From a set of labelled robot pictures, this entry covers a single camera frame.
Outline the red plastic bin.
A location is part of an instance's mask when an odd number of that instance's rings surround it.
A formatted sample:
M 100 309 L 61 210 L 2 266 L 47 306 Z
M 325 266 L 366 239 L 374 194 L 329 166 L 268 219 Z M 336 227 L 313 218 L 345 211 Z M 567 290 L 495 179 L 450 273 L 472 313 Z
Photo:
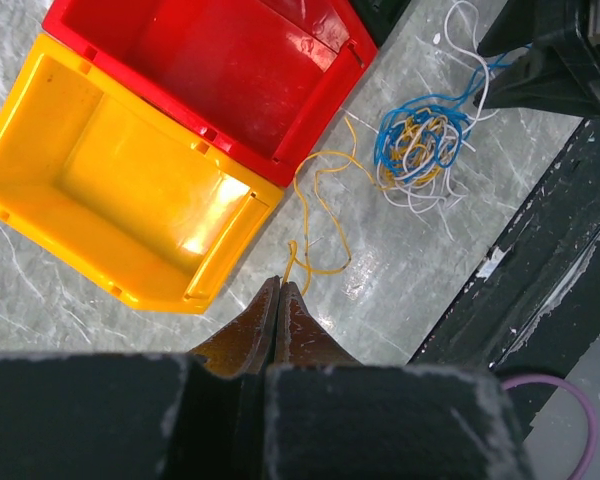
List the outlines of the red plastic bin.
M 42 26 L 281 187 L 378 52 L 346 1 L 55 1 Z

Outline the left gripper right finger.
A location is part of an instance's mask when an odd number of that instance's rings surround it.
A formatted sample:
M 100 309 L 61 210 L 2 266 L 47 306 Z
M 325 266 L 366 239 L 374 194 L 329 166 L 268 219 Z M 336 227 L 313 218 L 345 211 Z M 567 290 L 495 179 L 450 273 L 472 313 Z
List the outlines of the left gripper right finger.
M 274 362 L 302 367 L 361 365 L 310 315 L 295 282 L 281 285 Z

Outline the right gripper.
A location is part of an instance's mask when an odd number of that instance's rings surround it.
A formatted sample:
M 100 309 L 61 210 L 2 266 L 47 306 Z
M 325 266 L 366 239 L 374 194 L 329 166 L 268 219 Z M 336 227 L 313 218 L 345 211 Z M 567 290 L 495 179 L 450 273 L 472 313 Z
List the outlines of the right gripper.
M 525 55 L 475 94 L 476 107 L 600 117 L 600 1 L 507 1 L 478 53 L 526 45 Z

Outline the black plastic bin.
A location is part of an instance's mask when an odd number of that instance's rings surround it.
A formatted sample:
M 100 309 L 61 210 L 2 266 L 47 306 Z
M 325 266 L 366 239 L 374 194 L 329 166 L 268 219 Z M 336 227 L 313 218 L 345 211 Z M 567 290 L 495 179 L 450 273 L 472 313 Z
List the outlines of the black plastic bin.
M 380 48 L 387 41 L 411 0 L 350 0 L 349 3 L 375 45 Z

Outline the yellow plastic bin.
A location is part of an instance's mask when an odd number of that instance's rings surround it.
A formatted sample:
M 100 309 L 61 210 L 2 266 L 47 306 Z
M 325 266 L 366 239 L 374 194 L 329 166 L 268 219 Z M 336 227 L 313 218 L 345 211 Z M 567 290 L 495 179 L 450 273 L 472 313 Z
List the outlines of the yellow plastic bin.
M 137 310 L 205 312 L 282 196 L 46 34 L 0 112 L 0 219 Z

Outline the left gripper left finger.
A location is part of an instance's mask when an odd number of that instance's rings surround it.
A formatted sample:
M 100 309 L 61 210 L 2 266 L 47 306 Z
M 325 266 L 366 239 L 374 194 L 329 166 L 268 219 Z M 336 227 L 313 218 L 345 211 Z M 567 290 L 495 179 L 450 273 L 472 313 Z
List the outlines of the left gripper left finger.
M 278 302 L 279 278 L 268 278 L 247 307 L 192 354 L 217 376 L 258 374 L 270 356 Z

